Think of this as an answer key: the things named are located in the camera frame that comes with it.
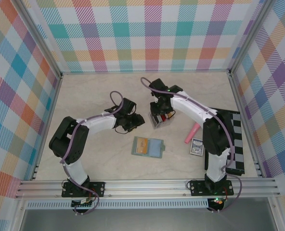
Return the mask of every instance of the card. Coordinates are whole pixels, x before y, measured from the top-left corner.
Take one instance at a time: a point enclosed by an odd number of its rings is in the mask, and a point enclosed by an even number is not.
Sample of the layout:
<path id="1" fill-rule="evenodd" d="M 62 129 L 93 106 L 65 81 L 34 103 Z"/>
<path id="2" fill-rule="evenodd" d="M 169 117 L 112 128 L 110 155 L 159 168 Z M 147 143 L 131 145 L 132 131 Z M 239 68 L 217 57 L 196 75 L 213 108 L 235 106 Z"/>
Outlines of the card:
<path id="1" fill-rule="evenodd" d="M 193 138 L 191 144 L 190 154 L 202 156 L 204 150 L 204 145 L 202 144 L 202 140 Z"/>
<path id="2" fill-rule="evenodd" d="M 136 143 L 136 152 L 140 154 L 147 154 L 148 139 L 138 137 Z"/>

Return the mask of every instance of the mounting plate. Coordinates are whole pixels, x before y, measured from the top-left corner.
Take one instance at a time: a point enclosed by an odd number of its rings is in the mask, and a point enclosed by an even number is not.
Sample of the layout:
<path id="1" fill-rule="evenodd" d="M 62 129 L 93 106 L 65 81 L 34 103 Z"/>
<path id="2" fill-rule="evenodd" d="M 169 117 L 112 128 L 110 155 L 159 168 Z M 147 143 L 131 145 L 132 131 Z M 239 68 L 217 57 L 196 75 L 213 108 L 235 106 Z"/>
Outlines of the mounting plate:
<path id="1" fill-rule="evenodd" d="M 88 188 L 90 190 L 95 191 L 99 197 L 104 196 L 105 191 L 105 182 L 89 182 Z M 61 193 L 61 197 L 89 197 L 89 193 L 87 191 L 81 190 L 72 182 L 65 182 L 63 183 L 63 190 Z"/>
<path id="2" fill-rule="evenodd" d="M 189 182 L 189 188 L 191 190 L 191 196 L 210 196 L 209 190 L 205 187 L 205 181 L 204 180 L 191 180 Z M 223 187 L 221 190 L 216 192 L 215 196 L 225 196 L 227 190 L 227 195 L 232 196 L 234 194 L 233 192 L 233 185 L 230 180 L 225 180 L 223 182 Z"/>

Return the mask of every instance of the gray floor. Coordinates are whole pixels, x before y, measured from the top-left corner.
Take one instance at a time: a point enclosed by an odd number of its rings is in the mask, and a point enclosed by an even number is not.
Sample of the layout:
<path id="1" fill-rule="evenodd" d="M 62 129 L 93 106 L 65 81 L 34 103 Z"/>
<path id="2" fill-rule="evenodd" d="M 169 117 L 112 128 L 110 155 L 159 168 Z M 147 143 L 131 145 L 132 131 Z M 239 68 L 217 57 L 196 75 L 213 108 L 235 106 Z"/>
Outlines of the gray floor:
<path id="1" fill-rule="evenodd" d="M 21 231 L 275 231 L 266 198 L 239 199 L 230 209 L 28 210 Z"/>

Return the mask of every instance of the aluminum rail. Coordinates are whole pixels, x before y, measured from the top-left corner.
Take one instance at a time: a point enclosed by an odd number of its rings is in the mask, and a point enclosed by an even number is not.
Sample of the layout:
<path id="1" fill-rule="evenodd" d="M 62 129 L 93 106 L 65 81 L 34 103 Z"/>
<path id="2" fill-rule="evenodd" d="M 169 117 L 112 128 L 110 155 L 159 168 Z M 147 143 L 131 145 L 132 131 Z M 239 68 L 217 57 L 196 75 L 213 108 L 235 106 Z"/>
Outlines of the aluminum rail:
<path id="1" fill-rule="evenodd" d="M 183 180 L 102 180 L 105 182 L 104 199 L 177 199 L 177 198 L 213 198 L 214 196 L 192 197 L 186 188 L 191 179 Z M 240 190 L 237 179 L 232 181 L 234 195 Z M 62 198 L 62 180 L 22 181 L 16 198 L 19 200 L 68 200 Z M 240 197 L 277 197 L 279 189 L 273 178 L 242 178 L 243 189 Z"/>

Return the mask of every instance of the colorful checkered pattern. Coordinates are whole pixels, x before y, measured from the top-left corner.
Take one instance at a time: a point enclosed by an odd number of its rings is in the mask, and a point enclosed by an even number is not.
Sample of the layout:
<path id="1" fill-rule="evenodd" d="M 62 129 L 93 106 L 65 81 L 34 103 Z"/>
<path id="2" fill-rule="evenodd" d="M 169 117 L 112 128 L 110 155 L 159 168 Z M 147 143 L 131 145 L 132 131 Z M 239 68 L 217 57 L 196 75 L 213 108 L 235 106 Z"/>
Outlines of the colorful checkered pattern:
<path id="1" fill-rule="evenodd" d="M 10 0 L 0 0 L 0 231 L 32 171 L 56 83 Z"/>
<path id="2" fill-rule="evenodd" d="M 247 11 L 257 4 L 37 0 L 32 7 L 24 1 L 59 66 L 70 72 L 225 70 Z"/>
<path id="3" fill-rule="evenodd" d="M 260 158 L 285 206 L 285 1 L 275 3 L 236 75 Z"/>
<path id="4" fill-rule="evenodd" d="M 232 65 L 233 65 L 233 63 L 234 63 L 234 61 L 235 61 L 235 58 L 237 57 L 237 55 L 239 54 L 239 51 L 240 51 L 241 47 L 242 47 L 243 44 L 245 43 L 245 41 L 246 41 L 246 39 L 247 39 L 247 36 L 248 36 L 248 33 L 249 33 L 250 30 L 252 29 L 252 27 L 253 27 L 253 25 L 254 25 L 254 22 L 255 22 L 255 20 L 257 19 L 257 16 L 259 15 L 260 10 L 261 10 L 261 8 L 262 8 L 262 6 L 263 6 L 263 4 L 264 4 L 265 1 L 266 1 L 266 0 L 259 0 L 259 3 L 258 3 L 258 5 L 257 5 L 257 7 L 256 7 L 256 9 L 255 9 L 255 11 L 254 11 L 254 13 L 253 13 L 253 16 L 251 17 L 251 19 L 250 19 L 250 21 L 249 21 L 249 23 L 248 23 L 248 25 L 247 25 L 247 27 L 246 27 L 246 29 L 245 29 L 243 35 L 242 35 L 242 37 L 241 37 L 241 39 L 240 39 L 240 41 L 239 41 L 239 44 L 238 44 L 237 48 L 235 49 L 235 52 L 234 52 L 234 54 L 233 54 L 233 57 L 232 57 L 232 59 L 231 59 L 230 62 L 229 62 L 228 69 L 231 69 L 231 67 L 232 67 Z"/>

